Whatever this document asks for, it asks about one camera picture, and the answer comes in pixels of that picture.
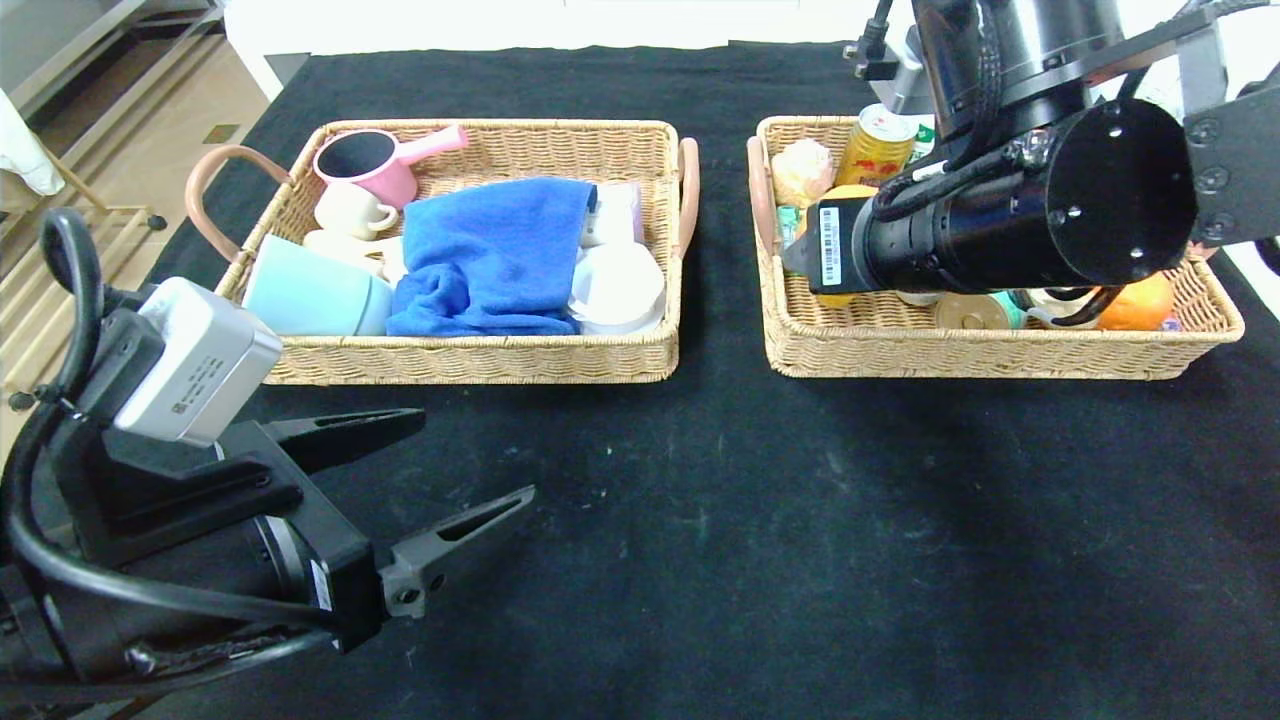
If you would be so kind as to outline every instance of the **blue towel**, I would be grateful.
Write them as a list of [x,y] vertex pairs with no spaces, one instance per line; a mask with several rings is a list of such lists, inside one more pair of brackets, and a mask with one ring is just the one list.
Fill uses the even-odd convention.
[[576,334],[573,261],[595,186],[531,178],[404,208],[406,275],[387,334]]

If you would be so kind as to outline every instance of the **pink mug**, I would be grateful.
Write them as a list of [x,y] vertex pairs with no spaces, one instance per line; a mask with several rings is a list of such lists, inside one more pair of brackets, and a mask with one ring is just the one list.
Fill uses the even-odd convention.
[[312,168],[326,183],[349,182],[372,192],[383,202],[403,210],[417,197],[417,181],[410,165],[419,160],[467,146],[461,126],[449,126],[426,137],[401,142],[381,129],[339,135],[316,152]]

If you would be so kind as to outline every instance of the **light blue cup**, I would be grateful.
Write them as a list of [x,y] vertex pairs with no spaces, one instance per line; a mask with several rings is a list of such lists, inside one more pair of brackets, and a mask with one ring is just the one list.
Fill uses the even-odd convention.
[[392,286],[269,234],[257,249],[243,306],[282,336],[381,336]]

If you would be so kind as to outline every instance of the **white lid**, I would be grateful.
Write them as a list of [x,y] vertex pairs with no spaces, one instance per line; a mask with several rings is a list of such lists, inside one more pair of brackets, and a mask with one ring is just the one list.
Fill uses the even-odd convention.
[[902,115],[895,115],[879,102],[863,108],[863,111],[858,114],[858,124],[867,131],[867,135],[881,142],[915,140],[915,133],[920,131],[920,123],[911,122]]

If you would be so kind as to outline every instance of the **wicker basket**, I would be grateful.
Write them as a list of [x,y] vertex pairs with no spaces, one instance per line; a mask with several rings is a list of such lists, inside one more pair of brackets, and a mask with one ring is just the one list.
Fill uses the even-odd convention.
[[[680,357],[681,261],[698,219],[698,145],[677,145],[675,128],[648,120],[351,120],[317,129],[291,172],[242,146],[210,152],[187,187],[193,224],[229,261],[218,295],[239,301],[248,270],[266,233],[292,242],[316,229],[312,217],[324,182],[311,168],[330,137],[365,128],[402,141],[461,124],[471,145],[428,158],[413,167],[419,197],[506,179],[558,176],[591,182],[639,182],[644,197],[645,242],[667,281],[662,324],[631,336],[571,337],[285,337],[284,354],[268,378],[278,384],[516,384],[646,383],[666,379]],[[280,188],[243,249],[209,220],[201,193],[233,156],[253,160]],[[684,196],[681,196],[684,184]],[[402,224],[383,237],[399,234]]]
[[748,141],[756,229],[764,350],[796,378],[946,377],[1169,379],[1201,355],[1244,334],[1244,320],[1208,265],[1196,258],[1166,274],[1185,332],[943,331],[933,314],[888,292],[820,306],[808,279],[777,256],[772,158],[801,138],[831,149],[838,164],[855,118],[776,117]]

